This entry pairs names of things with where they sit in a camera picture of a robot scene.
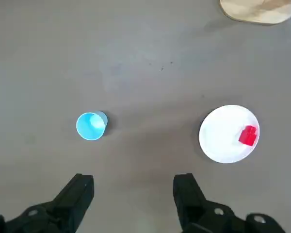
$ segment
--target gray table surface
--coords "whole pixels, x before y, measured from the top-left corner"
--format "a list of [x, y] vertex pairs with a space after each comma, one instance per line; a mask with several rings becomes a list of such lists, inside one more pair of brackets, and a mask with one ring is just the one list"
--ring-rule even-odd
[[[224, 104], [254, 112], [241, 162], [207, 159], [196, 133]], [[111, 128], [82, 140], [103, 110]], [[96, 196], [79, 232], [177, 233], [173, 176], [192, 172], [240, 217], [291, 232], [291, 19], [232, 21], [216, 0], [0, 0], [0, 213], [51, 200], [75, 173]]]

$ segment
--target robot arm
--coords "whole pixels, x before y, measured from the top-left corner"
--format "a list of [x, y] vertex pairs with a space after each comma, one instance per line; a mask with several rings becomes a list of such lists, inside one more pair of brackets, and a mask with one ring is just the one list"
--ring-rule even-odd
[[[228, 206], [206, 200], [191, 173], [175, 176], [173, 195], [183, 233], [285, 233], [267, 215], [242, 220]], [[11, 221], [0, 215], [0, 233], [75, 233], [93, 198], [93, 176], [76, 174], [53, 201]]]

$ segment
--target blue cup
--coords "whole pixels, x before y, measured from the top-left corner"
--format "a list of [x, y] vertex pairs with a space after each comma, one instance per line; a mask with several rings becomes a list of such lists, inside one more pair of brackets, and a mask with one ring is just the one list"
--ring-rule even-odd
[[77, 131], [79, 135], [90, 141], [100, 139], [107, 127], [108, 118], [100, 111], [94, 113], [83, 113], [77, 120]]

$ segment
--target red block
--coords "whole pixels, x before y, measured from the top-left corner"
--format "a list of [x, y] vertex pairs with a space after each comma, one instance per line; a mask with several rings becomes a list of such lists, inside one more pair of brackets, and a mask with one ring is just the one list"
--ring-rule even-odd
[[242, 131], [242, 134], [239, 137], [238, 141], [246, 145], [253, 146], [254, 141], [257, 138], [256, 131], [256, 127], [247, 125], [246, 128]]

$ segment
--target white plate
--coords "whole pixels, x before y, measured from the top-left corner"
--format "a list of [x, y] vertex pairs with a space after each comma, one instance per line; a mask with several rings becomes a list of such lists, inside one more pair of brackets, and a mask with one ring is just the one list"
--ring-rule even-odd
[[[238, 141], [246, 126], [257, 128], [253, 146]], [[248, 109], [238, 105], [225, 105], [213, 110], [199, 130], [199, 143], [212, 160], [229, 164], [247, 157], [256, 147], [260, 135], [257, 118]]]

